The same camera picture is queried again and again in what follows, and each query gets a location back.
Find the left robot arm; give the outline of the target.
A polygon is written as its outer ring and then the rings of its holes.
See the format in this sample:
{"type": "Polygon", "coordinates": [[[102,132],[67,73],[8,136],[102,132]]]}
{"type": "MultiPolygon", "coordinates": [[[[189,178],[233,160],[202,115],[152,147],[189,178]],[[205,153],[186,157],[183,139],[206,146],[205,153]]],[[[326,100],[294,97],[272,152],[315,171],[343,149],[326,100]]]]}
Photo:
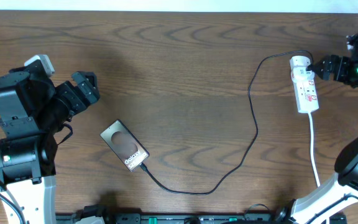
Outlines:
{"type": "Polygon", "coordinates": [[[54,135],[99,98],[93,72],[55,86],[41,60],[0,77],[0,197],[9,223],[56,223],[54,135]]]}

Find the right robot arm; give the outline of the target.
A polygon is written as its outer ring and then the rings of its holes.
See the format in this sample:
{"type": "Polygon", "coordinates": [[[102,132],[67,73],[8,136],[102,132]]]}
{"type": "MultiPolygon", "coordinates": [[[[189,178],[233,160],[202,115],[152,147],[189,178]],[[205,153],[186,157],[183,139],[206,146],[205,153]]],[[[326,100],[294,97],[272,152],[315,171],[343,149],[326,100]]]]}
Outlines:
{"type": "MultiPolygon", "coordinates": [[[[347,37],[351,55],[327,55],[319,62],[294,56],[290,59],[297,110],[310,116],[319,108],[315,77],[333,79],[351,88],[358,88],[358,33],[347,37]]],[[[283,207],[274,220],[282,223],[327,223],[342,209],[358,202],[358,138],[338,155],[334,174],[324,183],[315,179],[317,188],[312,193],[283,207]]]]}

